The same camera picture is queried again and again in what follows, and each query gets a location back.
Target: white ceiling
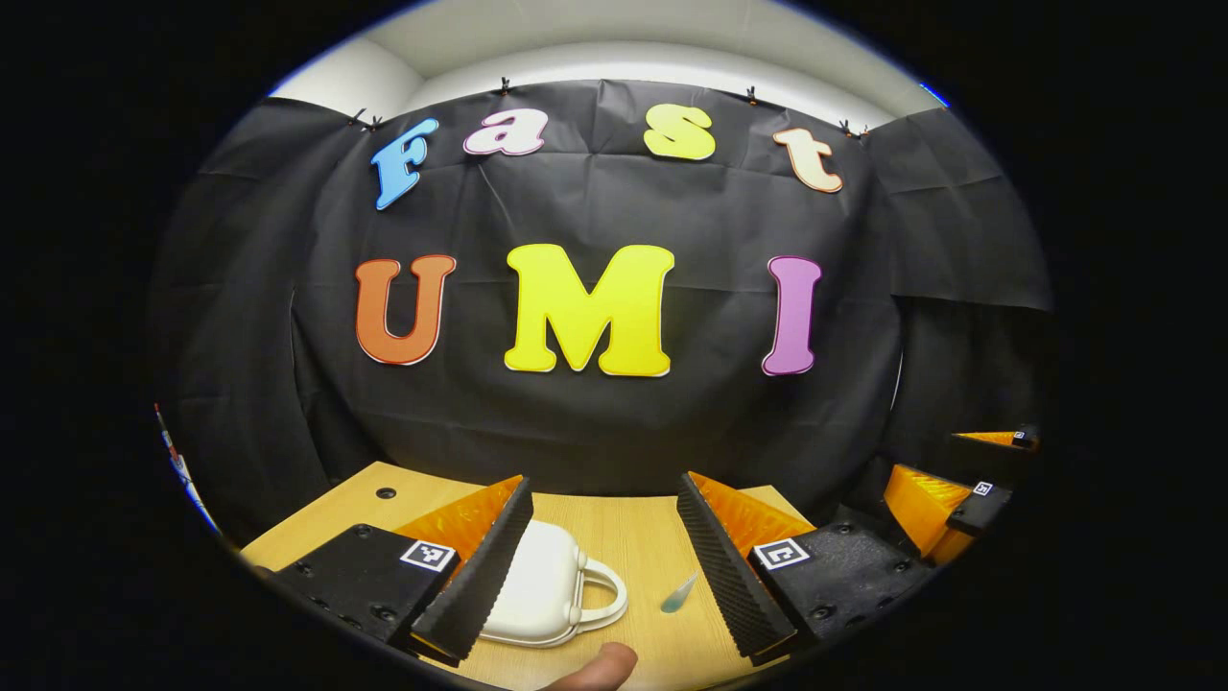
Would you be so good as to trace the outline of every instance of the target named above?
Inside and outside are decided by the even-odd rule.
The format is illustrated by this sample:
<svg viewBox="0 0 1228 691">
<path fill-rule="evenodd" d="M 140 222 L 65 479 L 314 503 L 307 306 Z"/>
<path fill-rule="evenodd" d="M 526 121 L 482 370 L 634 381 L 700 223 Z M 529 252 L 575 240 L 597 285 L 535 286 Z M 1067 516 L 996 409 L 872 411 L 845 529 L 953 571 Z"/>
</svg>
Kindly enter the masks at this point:
<svg viewBox="0 0 1228 691">
<path fill-rule="evenodd" d="M 775 0 L 435 0 L 363 36 L 427 80 L 548 45 L 653 41 L 788 68 L 896 117 L 938 106 L 916 77 Z"/>
</svg>

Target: wooden table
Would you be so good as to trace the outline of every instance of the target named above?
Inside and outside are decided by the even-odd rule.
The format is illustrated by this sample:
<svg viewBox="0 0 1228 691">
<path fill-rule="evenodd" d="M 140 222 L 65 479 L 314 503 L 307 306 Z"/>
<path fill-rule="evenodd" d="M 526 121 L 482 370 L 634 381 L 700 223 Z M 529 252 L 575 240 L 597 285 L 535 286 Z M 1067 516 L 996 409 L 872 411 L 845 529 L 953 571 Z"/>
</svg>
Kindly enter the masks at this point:
<svg viewBox="0 0 1228 691">
<path fill-rule="evenodd" d="M 395 490 L 397 496 L 378 498 L 376 491 L 384 487 Z M 257 566 L 278 571 L 356 523 L 395 530 L 480 488 L 376 463 L 258 538 L 242 555 Z M 771 487 L 743 492 L 806 520 Z M 725 627 L 675 502 L 673 496 L 534 493 L 533 520 L 567 529 L 581 550 L 623 578 L 630 601 L 626 614 L 558 648 L 523 648 L 479 638 L 459 669 L 425 662 L 494 686 L 533 691 L 580 669 L 602 643 L 618 641 L 640 655 L 635 673 L 623 686 L 628 691 L 696 690 L 749 674 L 750 662 L 738 655 Z M 683 608 L 669 615 L 662 612 L 661 601 L 696 571 L 699 579 Z M 600 608 L 613 599 L 603 588 L 585 589 L 585 608 Z"/>
</svg>

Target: white handbag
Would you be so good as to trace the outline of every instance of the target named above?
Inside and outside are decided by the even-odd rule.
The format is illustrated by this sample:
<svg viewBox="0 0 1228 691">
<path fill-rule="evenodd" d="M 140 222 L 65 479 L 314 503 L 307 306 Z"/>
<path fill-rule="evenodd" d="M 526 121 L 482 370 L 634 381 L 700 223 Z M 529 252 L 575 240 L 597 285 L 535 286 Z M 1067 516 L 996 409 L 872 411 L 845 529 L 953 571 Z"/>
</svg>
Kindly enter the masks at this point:
<svg viewBox="0 0 1228 691">
<path fill-rule="evenodd" d="M 583 609 L 585 583 L 614 590 L 614 601 L 598 610 Z M 616 573 L 588 558 L 566 530 L 530 520 L 480 636 L 550 648 L 614 623 L 626 605 L 626 587 Z"/>
</svg>

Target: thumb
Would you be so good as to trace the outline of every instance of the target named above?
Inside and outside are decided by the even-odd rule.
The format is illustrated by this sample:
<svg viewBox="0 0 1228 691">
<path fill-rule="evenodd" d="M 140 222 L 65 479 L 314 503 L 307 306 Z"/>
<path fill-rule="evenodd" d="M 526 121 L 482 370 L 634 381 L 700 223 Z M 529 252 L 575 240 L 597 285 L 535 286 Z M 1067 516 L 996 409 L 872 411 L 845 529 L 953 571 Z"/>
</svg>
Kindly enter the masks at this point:
<svg viewBox="0 0 1228 691">
<path fill-rule="evenodd" d="M 540 691 L 614 691 L 631 676 L 640 657 L 623 643 L 604 643 L 588 664 Z"/>
</svg>

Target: black cloth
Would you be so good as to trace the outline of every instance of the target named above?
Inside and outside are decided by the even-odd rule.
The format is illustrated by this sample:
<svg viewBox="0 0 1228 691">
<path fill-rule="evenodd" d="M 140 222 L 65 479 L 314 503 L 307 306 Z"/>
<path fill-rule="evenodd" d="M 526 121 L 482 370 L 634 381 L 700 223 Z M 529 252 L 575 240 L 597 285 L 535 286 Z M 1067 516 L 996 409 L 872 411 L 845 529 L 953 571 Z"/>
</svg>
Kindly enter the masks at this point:
<svg viewBox="0 0 1228 691">
<path fill-rule="evenodd" d="M 657 103 L 704 109 L 716 152 L 653 156 L 642 133 Z M 483 118 L 511 108 L 549 115 L 540 150 L 463 151 Z M 371 157 L 426 117 L 441 126 L 415 167 L 421 179 L 377 211 Z M 376 460 L 476 484 L 524 474 L 540 492 L 602 496 L 670 495 L 694 470 L 774 485 L 818 511 L 884 444 L 906 450 L 957 432 L 947 428 L 968 416 L 949 411 L 981 405 L 984 378 L 998 376 L 975 368 L 947 410 L 914 403 L 926 389 L 909 383 L 952 357 L 935 342 L 980 341 L 1020 309 L 1049 308 L 1018 196 L 946 109 L 858 140 L 701 87 L 571 81 L 437 103 L 375 131 L 348 120 L 295 101 L 257 106 L 187 190 L 154 279 L 158 403 L 205 506 L 241 545 Z M 840 191 L 795 176 L 771 137 L 795 126 L 831 146 L 824 162 L 844 178 Z M 608 331 L 581 373 L 566 368 L 553 334 L 555 372 L 508 371 L 518 279 L 506 257 L 528 243 L 562 245 L 589 290 L 620 247 L 673 252 L 662 297 L 670 373 L 603 374 L 596 356 Z M 355 336 L 355 268 L 402 263 L 388 328 L 404 334 L 416 296 L 409 264 L 432 253 L 457 259 L 433 353 L 410 367 L 373 362 Z M 766 266 L 782 254 L 823 268 L 815 366 L 769 378 L 760 363 L 772 347 L 776 286 Z M 950 307 L 910 323 L 921 312 L 904 301 L 917 298 Z M 917 329 L 939 335 L 914 356 Z M 1016 331 L 985 347 L 1014 352 Z M 1002 428 L 1029 414 L 1027 372 L 1009 376 L 1020 379 L 1018 401 L 977 420 Z"/>
</svg>

